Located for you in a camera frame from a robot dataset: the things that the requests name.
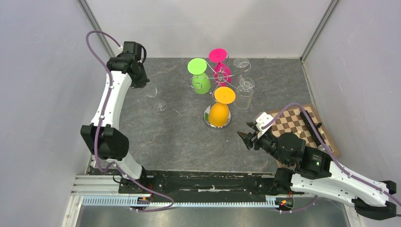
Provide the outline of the green wine glass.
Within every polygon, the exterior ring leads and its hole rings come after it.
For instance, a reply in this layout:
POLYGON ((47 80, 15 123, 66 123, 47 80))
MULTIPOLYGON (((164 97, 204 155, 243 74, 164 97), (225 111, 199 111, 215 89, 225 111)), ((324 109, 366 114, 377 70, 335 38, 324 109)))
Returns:
POLYGON ((188 72, 192 74, 191 88, 197 94, 206 94, 211 88, 209 76, 205 73, 207 68, 208 64, 203 58, 194 58, 187 65, 188 72))

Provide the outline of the clear wine glass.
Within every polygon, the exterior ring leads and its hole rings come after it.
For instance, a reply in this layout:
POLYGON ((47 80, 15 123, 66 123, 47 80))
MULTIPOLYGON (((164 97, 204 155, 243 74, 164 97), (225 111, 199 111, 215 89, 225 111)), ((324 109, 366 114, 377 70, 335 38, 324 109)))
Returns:
POLYGON ((166 109, 167 103, 158 95, 158 89, 154 85, 147 85, 145 88, 145 95, 154 102, 154 109, 157 112, 162 112, 166 109))

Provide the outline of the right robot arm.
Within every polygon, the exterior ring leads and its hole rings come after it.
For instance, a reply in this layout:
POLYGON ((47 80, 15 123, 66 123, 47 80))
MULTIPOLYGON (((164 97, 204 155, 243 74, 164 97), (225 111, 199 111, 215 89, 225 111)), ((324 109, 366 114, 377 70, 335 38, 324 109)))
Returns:
POLYGON ((357 214, 386 220, 397 217, 397 206, 389 199, 396 193, 393 181, 374 181, 340 168, 329 154, 306 145, 292 132, 276 137, 271 129, 261 133, 255 123, 248 122, 254 132, 237 132, 248 150, 263 149, 279 161, 273 187, 279 193, 299 192, 325 197, 353 207, 357 214))

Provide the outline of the chrome wine glass rack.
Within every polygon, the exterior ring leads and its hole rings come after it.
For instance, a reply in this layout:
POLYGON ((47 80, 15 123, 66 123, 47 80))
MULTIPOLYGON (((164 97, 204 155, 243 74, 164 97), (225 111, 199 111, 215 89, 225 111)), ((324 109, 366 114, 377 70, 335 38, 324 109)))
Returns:
POLYGON ((238 76, 238 81, 244 82, 243 74, 252 65, 247 58, 236 58, 233 64, 241 71, 232 73, 228 66, 228 54, 218 55, 215 51, 210 53, 209 61, 214 62, 215 66, 211 66, 204 58, 194 58, 189 61, 187 70, 192 74, 189 85, 197 94, 212 96, 213 103, 206 107, 202 116, 203 121, 213 130, 222 130, 232 120, 229 105, 238 100, 238 93, 244 90, 234 86, 232 79, 238 76))

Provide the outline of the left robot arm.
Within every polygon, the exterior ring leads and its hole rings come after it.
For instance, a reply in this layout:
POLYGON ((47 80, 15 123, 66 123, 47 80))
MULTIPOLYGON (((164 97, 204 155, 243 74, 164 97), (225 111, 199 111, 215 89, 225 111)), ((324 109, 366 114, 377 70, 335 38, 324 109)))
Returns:
POLYGON ((143 177, 143 167, 129 151, 129 139, 119 131, 119 121, 123 102, 129 88, 144 88, 147 78, 143 62, 146 59, 143 45, 126 41, 122 52, 112 57, 106 64, 106 84, 104 92, 89 125, 82 125, 80 134, 89 151, 98 161, 108 162, 131 180, 130 186, 137 193, 148 188, 148 180, 143 177))

